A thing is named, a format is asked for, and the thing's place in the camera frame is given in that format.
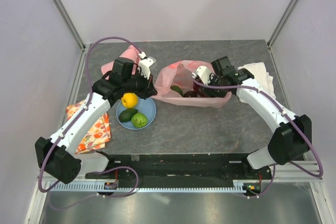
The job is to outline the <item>fake purple grapes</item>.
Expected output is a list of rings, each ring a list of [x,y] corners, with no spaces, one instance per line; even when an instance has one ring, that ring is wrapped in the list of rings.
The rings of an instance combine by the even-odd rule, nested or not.
[[[203,87],[198,84],[193,84],[193,90],[186,91],[183,94],[184,98],[208,98],[208,96],[203,92]]]

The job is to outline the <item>fake yellow orange fruit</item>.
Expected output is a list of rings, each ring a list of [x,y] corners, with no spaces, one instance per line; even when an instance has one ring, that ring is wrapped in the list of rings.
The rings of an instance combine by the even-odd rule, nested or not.
[[[134,93],[125,93],[121,98],[121,103],[127,109],[134,108],[138,104],[138,97]]]

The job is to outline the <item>fake dark green avocado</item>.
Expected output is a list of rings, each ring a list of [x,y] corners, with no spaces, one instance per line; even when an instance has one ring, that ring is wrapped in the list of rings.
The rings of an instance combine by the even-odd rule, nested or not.
[[[118,119],[120,122],[129,122],[131,121],[132,117],[137,113],[138,110],[135,108],[126,109],[119,114]]]

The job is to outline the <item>fake green custard apple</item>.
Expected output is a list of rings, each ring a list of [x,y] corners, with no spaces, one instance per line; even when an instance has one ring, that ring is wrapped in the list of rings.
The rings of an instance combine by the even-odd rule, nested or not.
[[[140,129],[147,125],[148,119],[143,113],[138,112],[132,117],[131,123],[136,129]]]

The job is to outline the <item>pink plastic bag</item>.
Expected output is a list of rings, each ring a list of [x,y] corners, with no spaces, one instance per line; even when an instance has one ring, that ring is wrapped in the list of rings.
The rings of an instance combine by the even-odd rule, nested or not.
[[[230,92],[223,98],[184,98],[182,95],[171,90],[171,86],[178,86],[183,92],[192,91],[194,84],[192,73],[196,72],[199,66],[206,66],[210,70],[213,69],[210,63],[197,60],[181,60],[164,67],[154,84],[158,93],[152,98],[181,106],[223,107],[231,98]]]

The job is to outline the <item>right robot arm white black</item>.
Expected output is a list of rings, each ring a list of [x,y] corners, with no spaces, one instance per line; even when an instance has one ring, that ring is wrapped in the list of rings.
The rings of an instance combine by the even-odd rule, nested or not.
[[[249,70],[237,70],[228,57],[213,61],[210,67],[199,66],[192,78],[207,96],[224,97],[227,92],[236,95],[269,126],[272,137],[268,145],[248,154],[240,166],[245,178],[254,178],[259,169],[284,165],[310,150],[311,120],[306,115],[297,116],[272,98]]]

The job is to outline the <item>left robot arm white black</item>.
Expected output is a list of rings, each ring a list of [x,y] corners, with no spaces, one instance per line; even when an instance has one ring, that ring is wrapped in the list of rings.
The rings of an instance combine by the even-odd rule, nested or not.
[[[103,178],[111,178],[115,165],[105,155],[94,152],[79,157],[75,152],[96,121],[125,93],[134,93],[141,99],[157,94],[150,69],[154,63],[155,59],[151,57],[138,63],[128,58],[116,59],[112,69],[93,84],[78,111],[48,139],[40,137],[36,141],[40,171],[64,184],[94,172]]]

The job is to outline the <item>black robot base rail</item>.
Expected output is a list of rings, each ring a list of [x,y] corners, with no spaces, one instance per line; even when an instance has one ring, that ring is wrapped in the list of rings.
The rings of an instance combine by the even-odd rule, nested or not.
[[[247,154],[122,154],[109,155],[98,152],[108,159],[107,169],[126,166],[133,168],[139,178],[196,176],[215,177],[226,181],[270,179],[268,166],[258,170],[247,167]]]

